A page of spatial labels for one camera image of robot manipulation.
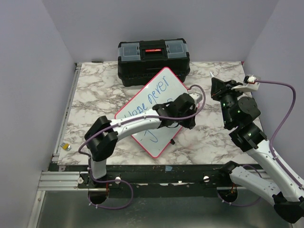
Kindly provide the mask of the pink-framed whiteboard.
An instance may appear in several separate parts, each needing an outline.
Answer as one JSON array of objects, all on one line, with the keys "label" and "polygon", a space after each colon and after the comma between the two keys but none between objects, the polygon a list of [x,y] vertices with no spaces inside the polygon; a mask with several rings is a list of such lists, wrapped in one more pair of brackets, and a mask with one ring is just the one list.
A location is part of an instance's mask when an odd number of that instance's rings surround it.
[{"label": "pink-framed whiteboard", "polygon": [[[130,99],[116,114],[115,119],[123,119],[141,114],[151,109],[155,104],[174,101],[178,96],[187,93],[186,86],[168,68],[163,68],[149,81],[132,99]],[[181,126],[162,127],[155,130],[145,130],[132,137],[153,157],[158,157],[170,144]]]}]

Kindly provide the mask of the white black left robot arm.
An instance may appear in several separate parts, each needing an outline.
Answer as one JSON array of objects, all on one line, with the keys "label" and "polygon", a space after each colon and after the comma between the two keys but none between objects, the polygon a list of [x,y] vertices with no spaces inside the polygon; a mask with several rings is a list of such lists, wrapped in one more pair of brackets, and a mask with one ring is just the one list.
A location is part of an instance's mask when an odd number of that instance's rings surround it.
[{"label": "white black left robot arm", "polygon": [[195,126],[197,105],[203,99],[200,93],[183,93],[174,101],[156,104],[135,116],[109,120],[99,117],[85,134],[89,149],[89,182],[96,188],[105,183],[106,160],[113,154],[117,142],[133,134],[171,126],[192,129]]}]

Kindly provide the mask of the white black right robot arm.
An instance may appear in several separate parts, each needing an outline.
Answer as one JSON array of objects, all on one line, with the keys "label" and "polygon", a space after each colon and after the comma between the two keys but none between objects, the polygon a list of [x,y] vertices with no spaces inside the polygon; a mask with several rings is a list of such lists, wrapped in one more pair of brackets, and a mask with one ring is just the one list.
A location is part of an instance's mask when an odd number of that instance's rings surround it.
[{"label": "white black right robot arm", "polygon": [[304,216],[304,180],[273,148],[274,139],[254,124],[261,114],[255,99],[242,95],[256,91],[260,83],[255,76],[246,76],[243,83],[212,77],[210,95],[220,102],[224,128],[231,131],[232,142],[252,157],[272,181],[250,173],[233,161],[221,168],[218,180],[224,186],[234,183],[247,188],[269,202],[282,219],[294,224]]}]

